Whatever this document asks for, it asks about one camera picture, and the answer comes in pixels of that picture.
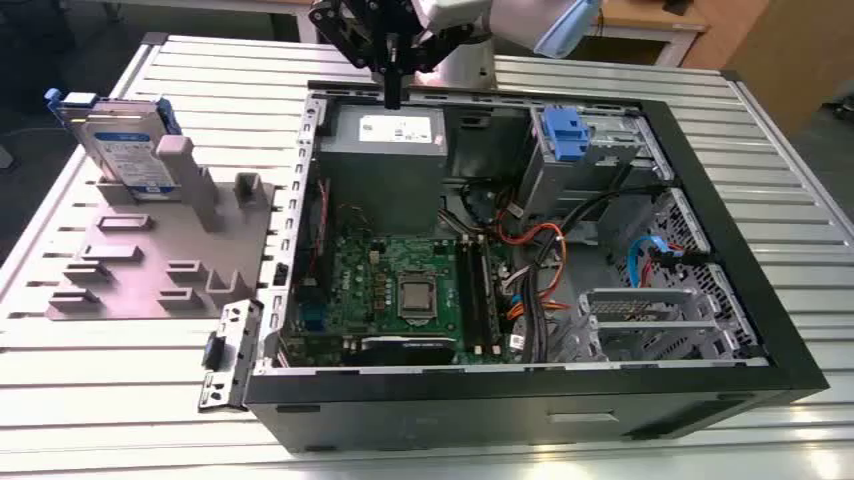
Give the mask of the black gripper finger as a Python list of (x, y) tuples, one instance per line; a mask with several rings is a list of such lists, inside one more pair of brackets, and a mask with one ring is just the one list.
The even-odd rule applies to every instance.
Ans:
[(409, 100), (407, 89), (439, 86), (483, 89), (491, 86), (491, 34), (475, 27), (425, 32), (411, 47), (393, 45), (394, 109)]
[(358, 69), (369, 69), (394, 108), (394, 70), (389, 24), (381, 1), (314, 1), (308, 19), (326, 40)]

